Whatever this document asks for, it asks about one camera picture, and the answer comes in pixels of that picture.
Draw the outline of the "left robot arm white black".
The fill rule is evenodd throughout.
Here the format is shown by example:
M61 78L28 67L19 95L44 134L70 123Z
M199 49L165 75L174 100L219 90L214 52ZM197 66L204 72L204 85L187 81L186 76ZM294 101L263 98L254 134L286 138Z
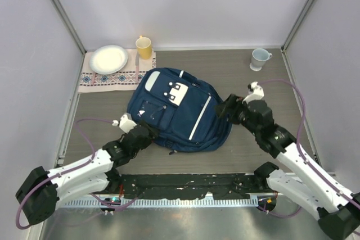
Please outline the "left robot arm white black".
M45 221L65 203L86 194L116 193L121 181L117 168L130 162L159 136L156 128L144 121L137 124L128 114L110 123L123 131L119 139L79 161L51 170L39 166L29 173L16 192L19 208L15 223L19 229Z

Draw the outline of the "navy blue student backpack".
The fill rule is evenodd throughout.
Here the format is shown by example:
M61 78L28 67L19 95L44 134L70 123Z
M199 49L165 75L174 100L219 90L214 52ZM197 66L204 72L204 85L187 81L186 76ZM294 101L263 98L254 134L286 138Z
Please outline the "navy blue student backpack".
M222 101L212 85L183 70L154 68L141 79L127 113L158 130L154 142L159 146L173 152L209 152L231 132L231 123L215 111Z

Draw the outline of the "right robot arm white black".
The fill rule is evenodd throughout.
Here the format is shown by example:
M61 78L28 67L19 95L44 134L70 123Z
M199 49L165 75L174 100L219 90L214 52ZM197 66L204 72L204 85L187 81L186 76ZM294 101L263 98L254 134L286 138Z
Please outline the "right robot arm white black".
M341 185L303 150L299 141L275 123L272 110L261 98L230 95L215 108L219 118L242 125L264 152L292 170L300 179L290 179L268 162L256 169L255 188L280 192L318 222L331 239L347 239L359 227L359 194Z

